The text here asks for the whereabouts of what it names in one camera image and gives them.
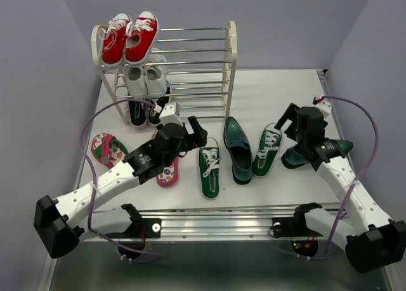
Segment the green canvas sneaker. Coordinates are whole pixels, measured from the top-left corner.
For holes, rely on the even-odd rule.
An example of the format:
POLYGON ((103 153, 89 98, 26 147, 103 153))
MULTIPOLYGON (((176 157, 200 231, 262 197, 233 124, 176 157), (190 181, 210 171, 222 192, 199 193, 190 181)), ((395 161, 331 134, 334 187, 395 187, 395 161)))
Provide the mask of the green canvas sneaker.
POLYGON ((253 162, 253 174, 262 178, 268 174, 282 142, 282 132, 269 123, 261 133, 259 146, 253 162))
POLYGON ((206 146, 199 148, 198 162, 202 194, 207 199, 215 199, 219 194, 219 144, 208 137, 206 146))

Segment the dark green loafer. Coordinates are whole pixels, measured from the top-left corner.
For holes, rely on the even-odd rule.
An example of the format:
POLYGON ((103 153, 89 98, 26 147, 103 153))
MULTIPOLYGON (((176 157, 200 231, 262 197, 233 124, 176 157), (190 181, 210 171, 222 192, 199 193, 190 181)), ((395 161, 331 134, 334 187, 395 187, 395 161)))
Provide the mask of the dark green loafer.
MULTIPOLYGON (((336 142, 344 150, 345 153, 350 152, 353 148, 353 143, 351 141, 337 139, 336 142)), ((284 167, 286 167, 287 169, 297 169, 308 163, 307 160, 298 153, 297 145, 288 148, 282 155, 281 161, 284 167)))
POLYGON ((227 117, 223 141, 230 154, 233 180, 239 185, 249 184, 252 179, 252 152, 249 140, 234 117, 227 117))

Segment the pink patterned sandal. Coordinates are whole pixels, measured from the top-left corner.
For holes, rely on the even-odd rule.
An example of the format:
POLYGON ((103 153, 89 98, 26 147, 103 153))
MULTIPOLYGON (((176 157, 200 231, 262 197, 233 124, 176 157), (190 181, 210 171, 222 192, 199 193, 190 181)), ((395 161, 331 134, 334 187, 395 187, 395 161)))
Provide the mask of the pink patterned sandal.
POLYGON ((165 167, 163 172, 155 179, 157 184, 162 188, 170 188, 174 186, 179 180, 179 157, 177 157, 172 164, 165 167))
POLYGON ((91 152, 99 163, 109 169, 113 168, 129 153, 124 144, 109 133, 100 133, 93 138, 91 152))

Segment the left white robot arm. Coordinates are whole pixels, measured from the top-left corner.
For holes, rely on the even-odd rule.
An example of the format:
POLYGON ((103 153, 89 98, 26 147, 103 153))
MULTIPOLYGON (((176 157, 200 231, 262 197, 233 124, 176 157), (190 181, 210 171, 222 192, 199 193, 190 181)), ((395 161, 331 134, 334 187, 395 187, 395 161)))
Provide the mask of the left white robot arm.
POLYGON ((34 229, 51 258, 57 259, 73 251, 81 241, 100 236, 118 238, 118 251, 130 259, 144 253, 146 237, 158 238, 153 229, 158 219, 144 219, 132 204, 123 204, 110 211, 97 209, 125 191, 143 185, 161 174, 181 153, 207 143, 207 131, 197 118, 183 123, 168 123, 158 128, 155 138, 140 145, 118 162, 95 183, 58 198, 45 195, 36 203, 34 229))

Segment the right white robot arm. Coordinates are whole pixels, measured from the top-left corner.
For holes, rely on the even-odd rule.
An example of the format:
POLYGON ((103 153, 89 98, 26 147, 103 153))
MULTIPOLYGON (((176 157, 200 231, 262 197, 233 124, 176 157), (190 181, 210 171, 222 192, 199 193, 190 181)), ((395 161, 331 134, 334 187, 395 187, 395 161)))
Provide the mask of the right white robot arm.
POLYGON ((338 246, 359 273, 367 273, 402 260, 405 253, 405 222, 394 221, 376 204, 347 158, 349 141, 325 136, 331 105, 326 101, 312 107, 291 103, 276 124, 289 121, 285 135, 295 145, 284 152, 282 164, 297 169, 310 164, 341 202, 336 216, 312 202, 295 208, 291 217, 276 217, 270 235, 301 237, 310 233, 325 236, 338 246))

